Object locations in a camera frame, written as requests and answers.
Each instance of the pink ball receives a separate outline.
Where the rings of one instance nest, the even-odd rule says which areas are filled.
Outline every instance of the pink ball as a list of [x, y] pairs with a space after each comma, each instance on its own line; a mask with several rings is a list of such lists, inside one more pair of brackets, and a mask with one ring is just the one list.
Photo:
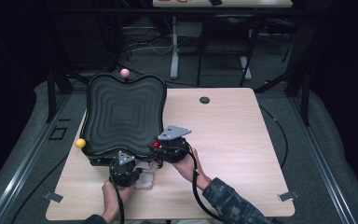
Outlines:
[[130, 76], [130, 71], [127, 68], [123, 68], [120, 71], [122, 77], [127, 78]]

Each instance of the person's left hand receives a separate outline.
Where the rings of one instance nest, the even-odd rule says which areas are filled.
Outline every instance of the person's left hand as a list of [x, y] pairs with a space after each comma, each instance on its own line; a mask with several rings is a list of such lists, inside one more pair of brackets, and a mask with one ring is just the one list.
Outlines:
[[[134, 185], [131, 185], [129, 187], [118, 190], [123, 204], [125, 204], [130, 198], [133, 187]], [[115, 216], [117, 216], [119, 207], [115, 188], [109, 180], [105, 180], [103, 183], [103, 207], [104, 211], [102, 217], [106, 220], [107, 223], [111, 223]]]

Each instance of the yellow ball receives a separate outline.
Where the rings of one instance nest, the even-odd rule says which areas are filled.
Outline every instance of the yellow ball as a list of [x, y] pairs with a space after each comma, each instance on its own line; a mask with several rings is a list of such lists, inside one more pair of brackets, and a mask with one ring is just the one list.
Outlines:
[[75, 146], [78, 148], [83, 148], [86, 146], [86, 140], [84, 140], [83, 138], [79, 138], [75, 141]]

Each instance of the black round hole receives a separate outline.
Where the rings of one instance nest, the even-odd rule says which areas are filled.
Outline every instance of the black round hole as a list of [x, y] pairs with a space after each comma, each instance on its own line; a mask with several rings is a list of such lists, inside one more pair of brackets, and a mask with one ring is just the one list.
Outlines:
[[206, 97], [206, 96], [202, 96], [202, 97], [200, 98], [200, 102], [201, 102], [202, 104], [204, 104], [204, 105], [207, 105], [207, 104], [209, 104], [209, 102], [211, 102], [211, 100], [210, 100], [208, 97]]

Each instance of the person's right hand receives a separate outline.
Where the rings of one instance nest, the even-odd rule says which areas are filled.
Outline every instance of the person's right hand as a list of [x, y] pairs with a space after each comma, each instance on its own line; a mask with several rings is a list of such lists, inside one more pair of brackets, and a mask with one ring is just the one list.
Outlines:
[[[204, 190], [208, 184], [211, 182], [211, 178], [207, 176], [201, 167], [199, 155], [197, 153], [197, 150], [195, 148], [192, 148], [193, 155], [196, 158], [197, 161], [197, 168], [199, 170], [199, 176], [197, 177], [197, 187], [200, 190]], [[179, 172], [179, 174], [189, 181], [190, 183], [193, 182], [193, 174], [194, 174], [194, 160], [190, 155], [186, 155], [184, 159], [177, 163], [172, 163], [173, 167], [176, 168], [176, 170]]]

